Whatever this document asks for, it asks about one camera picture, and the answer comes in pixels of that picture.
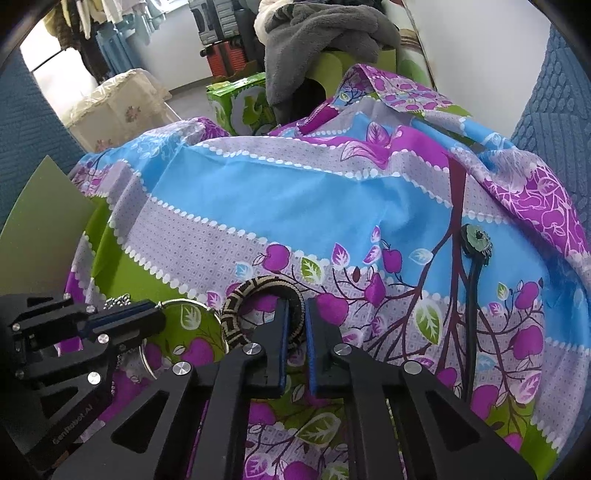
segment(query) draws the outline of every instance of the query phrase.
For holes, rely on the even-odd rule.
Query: tiled floor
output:
[[[206,116],[215,121],[215,113],[207,101],[205,85],[191,87],[179,93],[173,92],[173,97],[167,103],[182,119]]]

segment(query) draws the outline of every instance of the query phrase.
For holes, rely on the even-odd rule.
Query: white wall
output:
[[[513,133],[544,61],[549,20],[528,0],[404,0],[437,89]]]
[[[29,70],[59,50],[59,42],[47,32],[42,21],[21,45],[22,56]],[[60,118],[96,88],[96,80],[86,70],[80,54],[73,48],[61,52],[33,75],[43,95]]]
[[[199,56],[203,44],[188,5],[166,14],[166,20],[152,35],[149,45],[135,34],[128,42],[138,53],[144,68],[168,90],[212,75],[207,59]]]

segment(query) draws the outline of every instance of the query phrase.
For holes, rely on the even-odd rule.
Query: green box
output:
[[[265,94],[265,73],[207,87],[217,124],[232,135],[265,135],[277,126]]]

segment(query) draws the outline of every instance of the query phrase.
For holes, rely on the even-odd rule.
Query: key ring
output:
[[[208,307],[207,305],[205,305],[204,303],[201,303],[200,301],[191,300],[191,299],[171,299],[171,300],[159,301],[156,304],[156,308],[158,308],[160,310],[164,310],[168,306],[181,305],[181,304],[189,304],[189,305],[193,305],[196,307],[201,307],[201,308],[205,309],[206,312],[213,313],[213,317],[220,324],[220,331],[222,333],[221,334],[222,335],[222,342],[224,345],[224,353],[228,353],[230,351],[230,346],[228,345],[228,342],[226,340],[226,335],[224,333],[224,329],[222,328],[222,320],[221,320],[220,314],[217,312],[216,309]],[[144,368],[146,369],[146,371],[150,374],[150,376],[154,380],[156,380],[157,377],[154,374],[154,371],[152,370],[152,368],[150,367],[150,365],[148,363],[148,358],[146,357],[146,345],[148,345],[148,339],[145,338],[144,341],[142,342],[142,344],[139,346],[139,358],[141,359],[142,364],[144,365]]]

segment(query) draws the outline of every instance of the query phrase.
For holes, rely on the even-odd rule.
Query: blue gripper pad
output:
[[[281,365],[279,367],[280,375],[280,387],[282,391],[285,391],[285,378],[286,378],[286,363],[287,363],[287,334],[290,330],[290,304],[285,302],[285,310],[283,312],[283,332],[281,334]]]
[[[110,313],[109,310],[105,310],[86,323],[86,327],[83,331],[80,332],[80,336],[85,338],[90,334],[91,330],[94,328],[102,327],[104,325],[117,322],[121,319],[131,317],[132,315],[135,315],[137,313],[146,312],[147,310],[153,308],[154,304],[140,303],[136,305],[130,305],[129,307],[126,307],[125,309],[120,310],[118,312]]]
[[[306,300],[306,344],[308,357],[308,379],[309,389],[312,395],[316,396],[318,383],[316,381],[316,348],[314,345],[314,332],[312,330],[312,320],[310,316],[311,303],[313,299]]]

